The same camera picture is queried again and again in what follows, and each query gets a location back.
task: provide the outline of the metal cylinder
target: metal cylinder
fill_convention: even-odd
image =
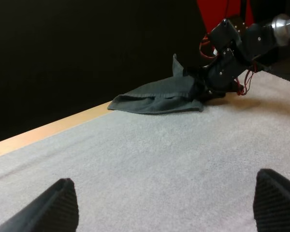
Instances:
[[[276,16],[272,21],[272,28],[279,46],[286,46],[290,39],[290,18],[286,14]]]

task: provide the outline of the wooden strip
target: wooden strip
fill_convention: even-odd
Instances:
[[[31,131],[19,134],[0,142],[0,156],[21,147],[37,142],[46,137],[57,134],[63,130],[82,124],[91,119],[105,115],[111,111],[107,110],[110,102],[82,111],[78,114],[63,118],[61,120],[46,124]]]

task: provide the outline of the white carpet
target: white carpet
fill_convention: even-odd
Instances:
[[[260,168],[290,179],[290,82],[264,72],[202,113],[114,112],[0,157],[0,224],[70,177],[78,232],[255,232]]]

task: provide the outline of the black background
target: black background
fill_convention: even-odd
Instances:
[[[202,65],[195,0],[0,0],[0,140]]]

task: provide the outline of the gray towel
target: gray towel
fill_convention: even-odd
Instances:
[[[202,111],[203,104],[194,98],[195,79],[183,75],[184,68],[173,55],[173,76],[138,87],[118,95],[109,110],[138,114],[167,114],[183,111]]]

